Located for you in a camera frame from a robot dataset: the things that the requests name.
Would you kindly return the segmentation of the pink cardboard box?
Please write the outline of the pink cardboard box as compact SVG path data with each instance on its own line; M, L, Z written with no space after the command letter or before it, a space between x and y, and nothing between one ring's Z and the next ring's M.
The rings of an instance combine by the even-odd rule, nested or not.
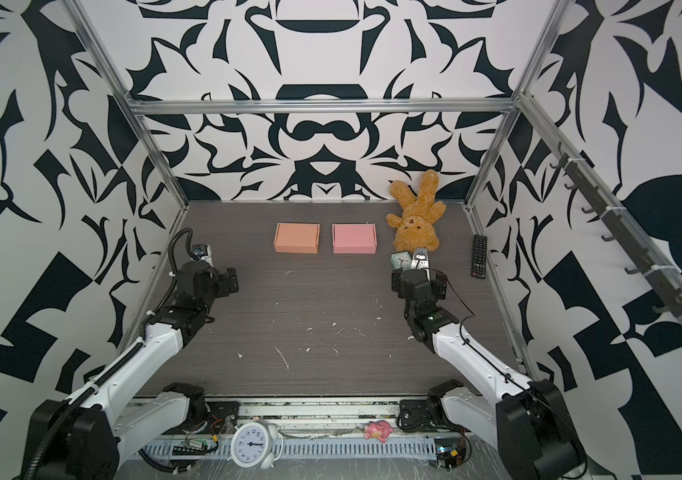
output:
M333 224L334 254L375 254L377 233L374 224Z

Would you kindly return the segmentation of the orange cardboard box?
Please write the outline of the orange cardboard box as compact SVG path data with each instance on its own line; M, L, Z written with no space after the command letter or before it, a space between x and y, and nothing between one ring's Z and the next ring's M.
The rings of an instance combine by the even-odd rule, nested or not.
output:
M317 254L319 239L319 224L278 223L273 246L277 253Z

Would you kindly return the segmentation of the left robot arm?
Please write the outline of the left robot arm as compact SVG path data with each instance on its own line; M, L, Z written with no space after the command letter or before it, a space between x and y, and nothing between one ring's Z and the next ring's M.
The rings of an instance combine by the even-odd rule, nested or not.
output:
M203 388L175 382L142 407L124 410L145 383L213 322L218 298L238 292L235 269L215 268L207 244L190 228L168 245L171 284L147 312L132 345L61 401L47 400L31 415L23 479L111 479L122 464L161 434L203 429L210 416Z

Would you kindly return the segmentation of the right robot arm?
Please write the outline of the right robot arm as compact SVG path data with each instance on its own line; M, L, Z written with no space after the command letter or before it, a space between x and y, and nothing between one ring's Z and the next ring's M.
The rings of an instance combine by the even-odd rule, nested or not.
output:
M429 392L433 418L492 446L513 479L581 478L588 458L562 392L514 370L475 339L465 321L440 306L447 287L433 269L391 276L414 339L465 379Z

